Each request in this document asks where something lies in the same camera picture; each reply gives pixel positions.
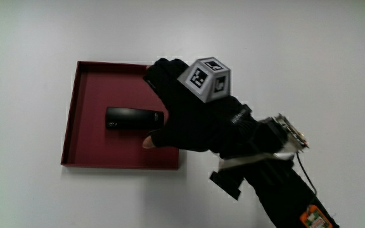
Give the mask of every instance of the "black rectangular object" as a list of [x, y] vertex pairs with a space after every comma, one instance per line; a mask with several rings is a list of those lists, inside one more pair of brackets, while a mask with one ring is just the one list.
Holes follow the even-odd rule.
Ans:
[[162, 111], [106, 108], [105, 126], [107, 129], [159, 129], [163, 125], [164, 113]]

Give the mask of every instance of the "white surface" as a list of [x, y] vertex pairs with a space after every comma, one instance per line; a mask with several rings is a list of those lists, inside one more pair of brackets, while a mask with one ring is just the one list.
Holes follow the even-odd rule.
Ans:
[[215, 56], [256, 118], [281, 112], [342, 227], [365, 227], [365, 1], [0, 0], [0, 227], [272, 227], [253, 189], [176, 172], [60, 166], [78, 60]]

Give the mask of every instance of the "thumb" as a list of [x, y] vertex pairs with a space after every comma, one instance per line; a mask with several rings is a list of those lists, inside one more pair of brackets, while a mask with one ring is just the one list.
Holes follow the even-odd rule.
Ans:
[[153, 144], [153, 141], [151, 140], [151, 136], [148, 136], [146, 139], [144, 139], [142, 147], [144, 149], [151, 149], [155, 148], [156, 146]]
[[166, 129], [162, 128], [149, 132], [149, 136], [144, 139], [142, 147], [144, 149], [151, 149], [156, 147], [162, 147], [167, 145]]

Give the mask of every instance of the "cable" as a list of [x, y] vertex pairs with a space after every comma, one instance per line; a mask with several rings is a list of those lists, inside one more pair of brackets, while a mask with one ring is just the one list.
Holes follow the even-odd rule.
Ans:
[[[298, 154], [299, 154], [299, 152], [297, 152], [297, 158], [298, 158], [299, 165], [301, 166], [302, 171], [304, 171], [304, 174], [307, 177], [307, 179], [309, 181], [309, 184], [311, 184], [312, 188], [314, 189], [314, 194], [316, 196], [317, 190], [316, 190], [315, 186], [313, 185], [312, 181], [309, 179], [309, 176], [308, 176], [307, 172], [305, 171], [304, 166], [302, 165], [301, 160], [299, 159], [299, 155]], [[309, 213], [309, 208], [311, 207], [311, 204], [314, 202], [314, 200], [315, 200], [315, 197], [313, 197], [312, 200], [311, 200], [311, 202], [309, 203], [309, 205], [307, 207], [307, 213]]]

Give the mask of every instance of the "orange label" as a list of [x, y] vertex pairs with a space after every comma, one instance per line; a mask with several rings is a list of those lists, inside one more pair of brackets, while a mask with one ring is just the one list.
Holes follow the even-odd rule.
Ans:
[[333, 228], [329, 220], [315, 205], [311, 205], [309, 213], [304, 212], [299, 219], [306, 228]]

